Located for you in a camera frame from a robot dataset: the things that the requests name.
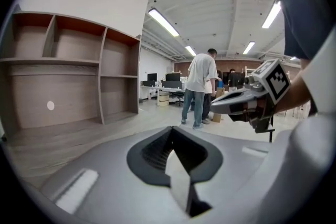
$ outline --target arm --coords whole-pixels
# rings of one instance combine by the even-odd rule
[[[230,87],[231,77],[232,77],[232,75],[231,75],[231,73],[230,73],[229,76],[228,76],[228,81],[227,81],[227,85],[228,85],[229,87]]]
[[[276,113],[303,105],[311,98],[310,92],[302,79],[302,73],[308,64],[309,61],[301,59],[301,71],[295,77],[285,96],[277,104]]]
[[[211,87],[212,87],[212,94],[211,94],[211,96],[214,97],[214,96],[216,96],[215,80],[218,78],[215,60],[213,60],[210,63],[210,66],[209,66],[209,78],[210,78]]]
[[[210,79],[210,82],[211,82],[211,88],[212,88],[212,96],[214,97],[216,95],[215,79]]]
[[[190,66],[189,66],[189,68],[188,68],[188,77],[189,77],[189,75],[190,75],[190,71],[191,71],[192,67],[194,66],[194,64],[195,64],[195,58],[194,58],[194,60],[191,62]]]

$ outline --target wooden shelf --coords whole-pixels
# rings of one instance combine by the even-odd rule
[[[120,112],[138,112],[138,80],[120,77],[102,77],[102,115]]]
[[[0,40],[7,135],[139,112],[139,38],[81,18],[15,9]]]
[[[0,59],[0,63],[10,65],[75,65],[75,66],[98,66],[99,61],[94,60],[78,60],[78,59],[61,59],[53,57],[41,58],[4,58]]]
[[[126,79],[137,79],[138,76],[129,76],[129,75],[108,75],[108,74],[101,74],[103,78],[126,78]]]
[[[42,57],[52,14],[14,14],[6,25],[1,40],[0,58]]]
[[[101,25],[56,15],[43,56],[99,60],[104,31]]]

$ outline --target person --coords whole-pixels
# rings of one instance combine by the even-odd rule
[[[219,72],[217,72],[217,79],[218,81],[222,81],[222,79],[219,77]],[[210,112],[210,104],[211,101],[215,99],[214,96],[211,96],[212,94],[212,86],[211,82],[207,81],[205,83],[205,92],[204,92],[204,101],[203,101],[203,112],[202,112],[202,123],[204,124],[210,124],[210,121],[207,119]]]
[[[194,111],[194,124],[193,129],[199,129],[202,127],[202,113],[205,83],[211,82],[212,96],[216,95],[215,92],[215,79],[217,78],[217,70],[215,58],[217,51],[215,49],[209,49],[207,54],[198,54],[195,56],[188,68],[188,80],[185,85],[184,102],[182,110],[182,124],[186,124],[187,113],[191,102],[195,99],[195,111]]]
[[[239,81],[239,74],[236,73],[236,70],[234,68],[231,68],[227,82],[227,84],[229,85],[229,92],[237,90],[238,81]]]
[[[301,106],[311,99],[302,74],[336,22],[336,0],[279,0],[285,18],[285,55],[300,59],[301,71],[275,107],[275,113]],[[264,101],[258,100],[263,107]],[[317,112],[311,100],[310,115]]]

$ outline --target sneaker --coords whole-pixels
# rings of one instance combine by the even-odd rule
[[[207,120],[207,119],[202,120],[202,123],[204,123],[204,124],[210,124],[210,120]]]
[[[201,128],[203,128],[203,125],[202,125],[202,124],[200,124],[199,126],[195,126],[195,125],[193,125],[193,129],[194,129],[194,130],[201,129]]]

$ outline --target ceiling light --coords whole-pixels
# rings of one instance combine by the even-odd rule
[[[185,48],[191,53],[192,56],[196,56],[196,53],[190,46],[186,46]]]
[[[172,25],[154,8],[148,12],[160,25],[162,25],[173,37],[179,36],[179,33]]]
[[[244,50],[243,54],[248,54],[248,52],[252,49],[254,44],[255,44],[254,41],[250,41],[250,43],[247,45],[247,48]]]
[[[280,1],[277,3],[274,3],[271,11],[269,12],[264,24],[262,25],[263,28],[269,28],[270,25],[273,23],[275,17],[277,17],[279,11],[281,10],[281,6],[280,6]]]

